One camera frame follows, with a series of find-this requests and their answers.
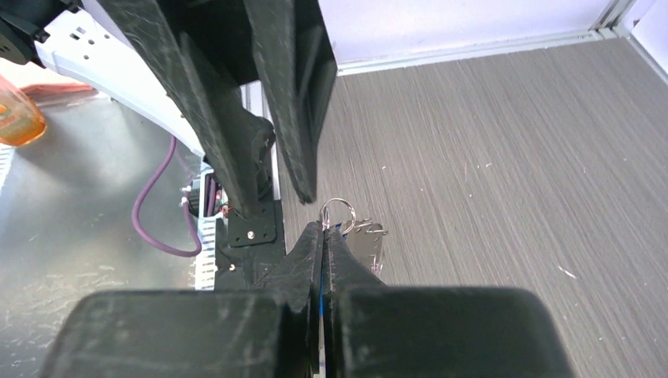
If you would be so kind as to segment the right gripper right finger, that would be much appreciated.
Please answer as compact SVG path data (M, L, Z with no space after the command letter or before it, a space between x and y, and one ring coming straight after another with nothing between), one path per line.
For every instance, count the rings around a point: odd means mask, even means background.
M389 286L324 233L329 377L571 377L553 319L517 287Z

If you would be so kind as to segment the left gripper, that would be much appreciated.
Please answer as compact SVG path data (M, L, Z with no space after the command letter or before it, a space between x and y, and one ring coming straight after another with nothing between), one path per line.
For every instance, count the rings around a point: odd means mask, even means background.
M300 202L317 197L315 157L336 80L317 1L103 1L102 8L193 128L243 217L257 216L275 142ZM263 84L273 124L244 108Z

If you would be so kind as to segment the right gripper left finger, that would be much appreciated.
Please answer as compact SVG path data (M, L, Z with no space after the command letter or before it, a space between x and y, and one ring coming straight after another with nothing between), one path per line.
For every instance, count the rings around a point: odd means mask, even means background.
M100 291L66 318L42 377L311 377L323 227L248 289Z

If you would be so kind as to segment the large metal keyring disc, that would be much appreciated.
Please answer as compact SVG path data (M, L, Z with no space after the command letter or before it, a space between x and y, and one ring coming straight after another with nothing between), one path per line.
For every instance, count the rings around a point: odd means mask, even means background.
M350 213L350 220L336 223L331 217L331 208L336 203L343 204ZM372 218L359 217L349 201L330 198L320 209L323 229L336 228L346 242L350 252L369 271L379 276L384 267L383 240L388 230Z

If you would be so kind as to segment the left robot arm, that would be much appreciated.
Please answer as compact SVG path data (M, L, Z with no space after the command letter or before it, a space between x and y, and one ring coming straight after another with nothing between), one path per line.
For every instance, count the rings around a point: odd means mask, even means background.
M303 203L336 59L315 1L4 1L1 56L88 84L213 168L233 208L259 211L278 144Z

